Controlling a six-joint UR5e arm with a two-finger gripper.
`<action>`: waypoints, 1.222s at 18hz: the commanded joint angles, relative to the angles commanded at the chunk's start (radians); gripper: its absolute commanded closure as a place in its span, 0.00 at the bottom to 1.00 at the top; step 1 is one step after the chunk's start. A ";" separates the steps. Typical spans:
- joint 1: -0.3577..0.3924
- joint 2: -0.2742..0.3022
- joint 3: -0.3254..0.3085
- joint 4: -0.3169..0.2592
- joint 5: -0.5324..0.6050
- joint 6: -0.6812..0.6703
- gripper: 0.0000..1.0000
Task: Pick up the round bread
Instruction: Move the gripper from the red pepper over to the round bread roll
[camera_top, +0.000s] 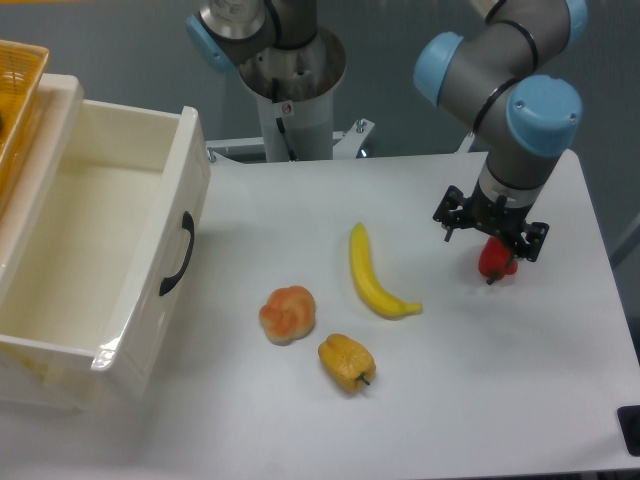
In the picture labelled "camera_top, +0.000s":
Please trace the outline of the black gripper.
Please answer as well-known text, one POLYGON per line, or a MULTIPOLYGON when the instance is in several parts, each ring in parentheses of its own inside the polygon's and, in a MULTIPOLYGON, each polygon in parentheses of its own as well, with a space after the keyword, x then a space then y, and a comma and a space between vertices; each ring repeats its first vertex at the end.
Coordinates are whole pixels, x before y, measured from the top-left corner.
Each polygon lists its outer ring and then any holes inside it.
POLYGON ((509 188, 496 180, 479 179, 470 197, 450 185, 437 206, 433 220, 445 231, 449 242, 455 230, 473 228, 488 235, 502 236, 517 259, 536 262, 549 225, 527 221, 533 206, 533 191, 509 188))

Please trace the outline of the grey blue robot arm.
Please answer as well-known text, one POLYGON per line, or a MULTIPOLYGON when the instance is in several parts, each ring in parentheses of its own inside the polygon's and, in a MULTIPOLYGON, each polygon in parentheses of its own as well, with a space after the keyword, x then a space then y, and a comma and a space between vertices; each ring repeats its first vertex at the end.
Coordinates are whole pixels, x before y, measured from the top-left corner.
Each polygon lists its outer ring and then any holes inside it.
MULTIPOLYGON (((473 39, 452 32, 420 53, 413 82, 489 149, 474 191, 450 187, 434 218, 447 233, 473 228, 535 261, 548 233, 528 222, 582 116, 575 89, 539 68, 583 33, 582 1, 494 1, 473 39)), ((208 1, 186 22, 204 61, 237 71, 258 108, 270 161, 333 157, 333 93, 344 77, 340 40, 313 1, 208 1)))

